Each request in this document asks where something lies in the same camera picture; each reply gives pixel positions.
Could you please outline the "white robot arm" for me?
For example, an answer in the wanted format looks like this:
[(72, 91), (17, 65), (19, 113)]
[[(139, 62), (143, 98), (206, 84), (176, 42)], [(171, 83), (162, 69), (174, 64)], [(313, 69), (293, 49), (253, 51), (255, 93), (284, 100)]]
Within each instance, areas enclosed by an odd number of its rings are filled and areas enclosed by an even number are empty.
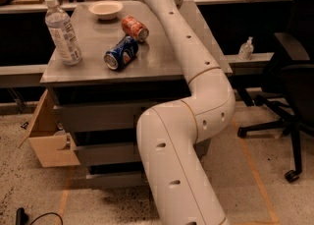
[(231, 225), (194, 146), (222, 132), (235, 112), (224, 71), (179, 12), (183, 0), (136, 0), (153, 12), (173, 47), (190, 96), (139, 117), (141, 161), (163, 225)]

